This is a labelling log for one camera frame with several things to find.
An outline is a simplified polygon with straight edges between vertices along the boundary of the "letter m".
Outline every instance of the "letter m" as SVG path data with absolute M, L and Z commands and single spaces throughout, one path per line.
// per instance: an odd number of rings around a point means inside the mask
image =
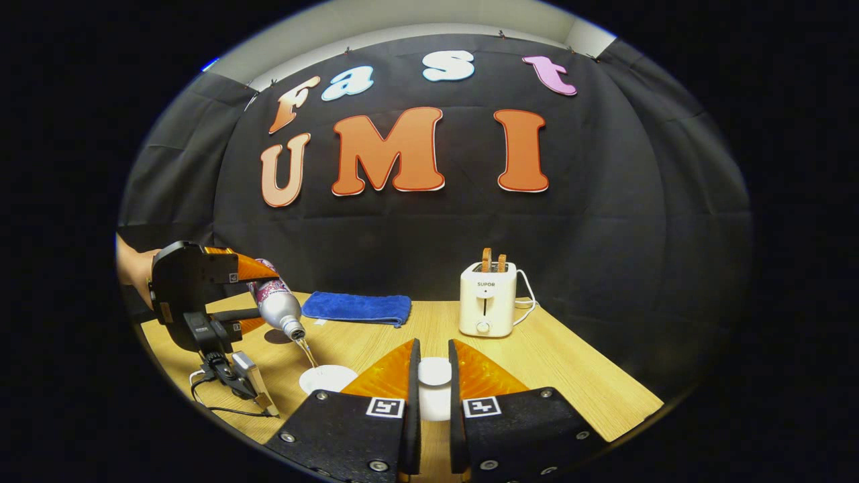
M 334 125 L 340 135 L 340 168 L 332 193 L 350 196 L 364 191 L 358 178 L 358 163 L 376 191 L 387 183 L 399 158 L 399 174 L 393 187 L 400 191 L 435 191 L 444 187 L 444 176 L 436 169 L 436 123 L 442 110 L 414 107 L 404 111 L 387 138 L 367 116 L 346 118 Z

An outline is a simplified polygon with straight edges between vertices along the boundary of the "power cord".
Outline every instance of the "power cord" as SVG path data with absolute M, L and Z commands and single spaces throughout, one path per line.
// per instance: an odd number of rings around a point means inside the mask
M 532 313 L 534 311 L 534 309 L 536 309 L 537 306 L 539 305 L 539 302 L 537 302 L 537 297 L 534 296 L 534 292 L 533 292 L 533 290 L 531 290 L 531 284 L 528 283 L 528 277 L 526 277 L 525 273 L 522 270 L 516 270 L 516 273 L 521 273 L 522 278 L 525 279 L 525 286 L 528 288 L 528 293 L 531 294 L 531 300 L 530 301 L 517 300 L 515 302 L 516 303 L 530 303 L 531 308 L 528 309 L 528 311 L 522 317 L 520 317 L 520 319 L 518 321 L 513 322 L 513 325 L 516 325 L 519 322 L 524 321 L 525 317 L 528 317 L 528 314 Z
M 194 376 L 198 376 L 198 375 L 200 375 L 200 374 L 205 374 L 205 371 L 203 371 L 203 370 L 198 370 L 197 372 L 192 372 L 192 373 L 188 376 L 188 382 L 191 382 L 191 381 L 193 380 Z M 227 413 L 243 414 L 243 415 L 245 415 L 245 416 L 255 416 L 255 417 L 258 417 L 258 418 L 276 418 L 276 417 L 277 417 L 277 416 L 275 416 L 274 414 L 269 414 L 269 413 L 268 413 L 268 410 L 265 410 L 265 411 L 263 411 L 262 413 L 247 413 L 247 412 L 245 412 L 245 411 L 238 411 L 238 410 L 235 410 L 235 409 L 227 409 L 226 407 L 216 407 L 216 406 L 207 407 L 207 406 L 203 403 L 203 400 L 201 400 L 201 399 L 200 399 L 200 396 L 198 396 L 198 395 L 197 395 L 197 386 L 199 386 L 200 384 L 202 384 L 202 383 L 204 383 L 204 382 L 210 382 L 210 381 L 214 381 L 214 380 L 215 380 L 215 377 L 214 377 L 214 376 L 213 376 L 213 377 L 204 377 L 203 379 L 200 379 L 199 381 L 194 382 L 194 383 L 192 383 L 192 384 L 191 384 L 191 395 L 194 397 L 194 400 L 195 400 L 196 402 L 198 402 L 198 403 L 202 404 L 206 409 L 208 409 L 208 410 L 210 410 L 210 411 L 225 411 L 225 412 L 227 412 Z

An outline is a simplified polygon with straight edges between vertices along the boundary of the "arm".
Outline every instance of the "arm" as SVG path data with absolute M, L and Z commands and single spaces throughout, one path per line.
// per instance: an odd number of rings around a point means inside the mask
M 116 235 L 116 269 L 119 282 L 123 285 L 133 285 L 149 309 L 152 309 L 152 299 L 149 297 L 147 283 L 152 277 L 152 259 L 160 251 L 138 252 L 129 247 L 119 234 Z

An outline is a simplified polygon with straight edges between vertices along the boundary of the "white cable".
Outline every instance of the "white cable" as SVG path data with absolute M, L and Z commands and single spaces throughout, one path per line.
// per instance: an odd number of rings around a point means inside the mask
M 526 313 L 525 313 L 525 314 L 524 314 L 524 315 L 523 315 L 523 316 L 522 316 L 518 321 L 513 322 L 513 325 L 516 325 L 516 324 L 518 324 L 519 322 L 524 321 L 524 320 L 525 320 L 525 317 L 528 317 L 528 314 L 532 313 L 532 312 L 534 311 L 534 309 L 536 309 L 536 308 L 537 308 L 537 306 L 539 305 L 539 302 L 537 302 L 537 298 L 534 296 L 534 292 L 533 292 L 533 290 L 531 290 L 531 284 L 529 284 L 529 283 L 528 283 L 528 277 L 526 277 L 526 276 L 525 276 L 525 273 L 524 273 L 522 270 L 516 270 L 516 273 L 521 273 L 521 274 L 522 274 L 522 278 L 524 278 L 524 279 L 525 279 L 525 286 L 528 288 L 528 293 L 529 293 L 529 294 L 531 294 L 531 301 L 530 301 L 530 302 L 526 302 L 526 301 L 524 301 L 524 300 L 521 300 L 521 301 L 520 301 L 520 300 L 517 300 L 517 301 L 515 301 L 515 302 L 516 302 L 516 303 L 530 303 L 530 304 L 531 304 L 531 308 L 530 308 L 530 309 L 528 309 L 528 311 L 527 311 L 527 312 L 526 312 Z
M 190 384 L 190 385 L 192 385 L 192 386 L 193 386 L 193 385 L 194 385 L 194 376 L 199 376 L 199 375 L 201 375 L 201 374 L 205 374 L 205 373 L 206 373 L 206 371 L 205 371 L 205 370 L 198 370 L 197 372 L 192 372 L 192 373 L 188 376 L 188 384 Z M 194 391 L 191 391 L 191 396 L 193 396 L 193 398 L 194 398 L 194 400 L 195 400 L 196 402 L 198 402 L 198 403 L 200 403 L 200 404 L 203 404 L 203 402 L 202 402 L 202 401 L 197 397 L 197 395 L 196 395 L 196 394 L 194 394 Z

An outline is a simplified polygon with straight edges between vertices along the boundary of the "white wall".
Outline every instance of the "white wall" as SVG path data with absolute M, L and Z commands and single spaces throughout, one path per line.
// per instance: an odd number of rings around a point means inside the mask
M 346 47 L 432 34 L 489 34 L 597 57 L 615 36 L 534 0 L 332 0 L 293 15 L 222 55 L 209 72 L 262 90 Z

